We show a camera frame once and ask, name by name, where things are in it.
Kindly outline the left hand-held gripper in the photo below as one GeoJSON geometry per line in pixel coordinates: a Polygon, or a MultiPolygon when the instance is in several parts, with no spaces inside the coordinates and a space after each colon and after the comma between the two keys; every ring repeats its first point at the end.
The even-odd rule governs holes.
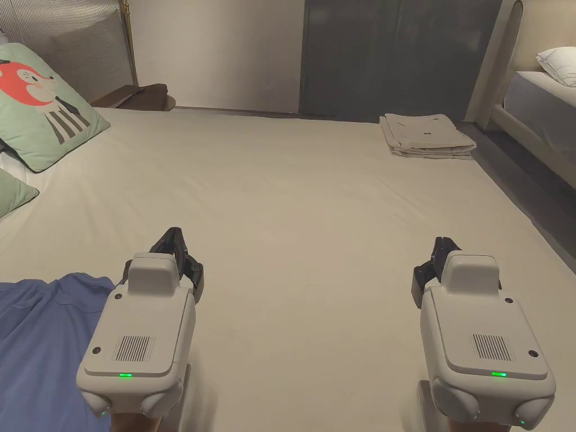
{"type": "Polygon", "coordinates": [[[160,418],[181,402],[203,283],[204,267],[176,227],[128,263],[76,375],[95,415],[160,418]]]}

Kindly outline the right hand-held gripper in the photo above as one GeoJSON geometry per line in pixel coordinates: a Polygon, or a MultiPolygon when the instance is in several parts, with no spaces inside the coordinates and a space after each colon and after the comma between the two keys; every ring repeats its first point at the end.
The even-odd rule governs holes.
{"type": "Polygon", "coordinates": [[[460,423],[534,430],[555,399],[554,375],[520,302],[500,289],[494,257],[450,254],[459,250],[436,237],[430,259],[413,269],[431,400],[460,423]],[[437,272],[441,247],[448,256],[437,272]]]}

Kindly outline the person's left hand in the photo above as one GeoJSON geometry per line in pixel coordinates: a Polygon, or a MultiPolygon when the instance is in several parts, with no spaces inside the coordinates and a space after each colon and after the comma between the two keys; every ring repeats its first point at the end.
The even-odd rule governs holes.
{"type": "Polygon", "coordinates": [[[136,413],[117,413],[111,416],[111,431],[158,431],[161,418],[148,418],[136,413]]]}

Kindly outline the person's right hand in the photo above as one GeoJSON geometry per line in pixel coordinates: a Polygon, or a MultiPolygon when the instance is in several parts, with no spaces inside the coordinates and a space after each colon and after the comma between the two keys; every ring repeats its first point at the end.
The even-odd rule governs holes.
{"type": "Polygon", "coordinates": [[[448,420],[450,432],[509,432],[511,427],[493,422],[461,423],[453,419],[448,420]]]}

